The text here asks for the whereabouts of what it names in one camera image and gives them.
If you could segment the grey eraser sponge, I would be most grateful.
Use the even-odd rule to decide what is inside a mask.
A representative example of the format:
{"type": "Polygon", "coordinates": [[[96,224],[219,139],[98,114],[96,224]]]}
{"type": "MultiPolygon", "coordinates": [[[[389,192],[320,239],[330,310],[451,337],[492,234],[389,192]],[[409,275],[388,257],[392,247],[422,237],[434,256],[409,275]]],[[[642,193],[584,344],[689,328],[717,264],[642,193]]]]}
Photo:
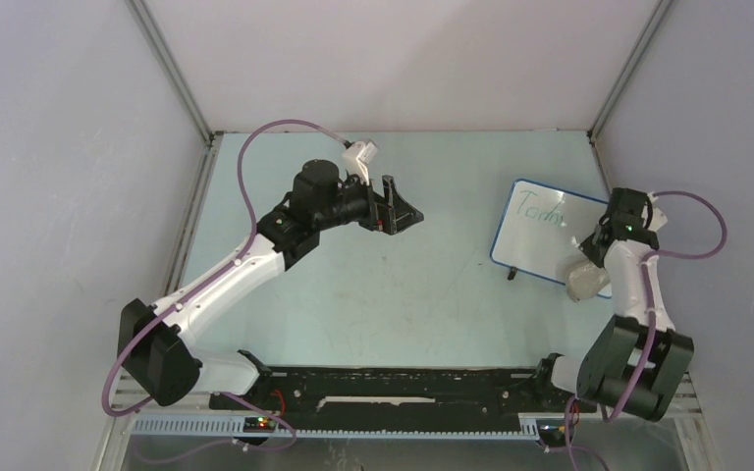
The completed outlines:
{"type": "Polygon", "coordinates": [[[564,282],[566,293],[574,302],[595,297],[606,299],[612,297],[611,283],[607,271],[588,259],[576,261],[566,267],[564,282]]]}

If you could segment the blue framed small whiteboard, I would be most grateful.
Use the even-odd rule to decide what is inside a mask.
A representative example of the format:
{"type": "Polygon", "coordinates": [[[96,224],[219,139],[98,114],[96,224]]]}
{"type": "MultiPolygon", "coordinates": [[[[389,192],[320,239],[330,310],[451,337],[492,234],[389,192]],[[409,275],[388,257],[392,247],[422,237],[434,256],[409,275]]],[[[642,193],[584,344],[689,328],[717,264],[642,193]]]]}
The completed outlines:
{"type": "Polygon", "coordinates": [[[518,179],[490,249],[491,260],[517,273],[566,286],[587,262],[579,248],[607,209],[604,199],[518,179]]]}

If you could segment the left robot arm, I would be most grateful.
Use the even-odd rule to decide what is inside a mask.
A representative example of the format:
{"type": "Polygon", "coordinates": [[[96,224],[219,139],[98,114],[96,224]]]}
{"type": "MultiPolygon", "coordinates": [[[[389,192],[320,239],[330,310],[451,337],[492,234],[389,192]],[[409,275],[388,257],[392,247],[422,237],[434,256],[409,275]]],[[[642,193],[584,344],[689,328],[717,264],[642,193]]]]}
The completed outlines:
{"type": "Polygon", "coordinates": [[[305,163],[293,187],[233,253],[189,285],[151,303],[136,298],[121,312],[121,366],[161,406],[192,392],[232,393],[247,408],[271,395],[262,365],[248,353],[197,347],[202,334],[247,294],[290,270],[315,249],[322,232],[356,223],[394,236],[424,215],[398,193],[393,177],[383,193],[353,174],[342,179],[327,160],[305,163]]]}

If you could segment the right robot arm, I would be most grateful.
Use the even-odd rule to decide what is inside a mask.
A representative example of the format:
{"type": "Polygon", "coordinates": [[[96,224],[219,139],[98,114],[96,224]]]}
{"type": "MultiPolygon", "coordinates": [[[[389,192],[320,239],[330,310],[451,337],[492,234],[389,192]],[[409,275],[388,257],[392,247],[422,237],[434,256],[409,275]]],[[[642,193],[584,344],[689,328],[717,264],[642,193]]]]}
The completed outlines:
{"type": "Polygon", "coordinates": [[[658,282],[664,251],[651,195],[616,187],[581,251],[606,270],[614,314],[580,360],[552,353],[531,385],[535,403],[556,410],[572,394],[656,422],[667,412],[694,355],[692,338],[669,317],[658,282]]]}

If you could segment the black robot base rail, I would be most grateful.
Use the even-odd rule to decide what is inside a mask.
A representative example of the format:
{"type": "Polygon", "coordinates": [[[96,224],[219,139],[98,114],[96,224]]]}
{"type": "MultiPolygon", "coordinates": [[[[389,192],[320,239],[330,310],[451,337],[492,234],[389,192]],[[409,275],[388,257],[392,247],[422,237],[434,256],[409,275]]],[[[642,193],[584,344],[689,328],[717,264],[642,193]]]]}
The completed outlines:
{"type": "Polygon", "coordinates": [[[244,396],[295,429],[518,431],[530,415],[563,413],[570,398],[538,368],[273,367],[244,396]]]}

